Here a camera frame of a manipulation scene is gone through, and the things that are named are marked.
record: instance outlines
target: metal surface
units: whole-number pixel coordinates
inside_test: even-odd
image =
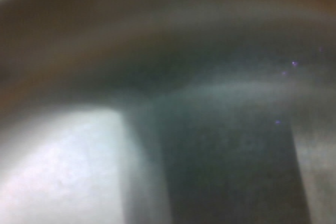
[[[334,12],[4,2],[0,223],[335,223]]]

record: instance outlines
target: stainless steel surface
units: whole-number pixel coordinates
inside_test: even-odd
[[[0,223],[335,223],[335,10],[4,2]]]

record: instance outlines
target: bright light patch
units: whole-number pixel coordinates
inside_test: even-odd
[[[14,147],[29,153],[0,177],[0,223],[125,224],[119,157],[131,137],[121,115],[95,110],[43,120]]]

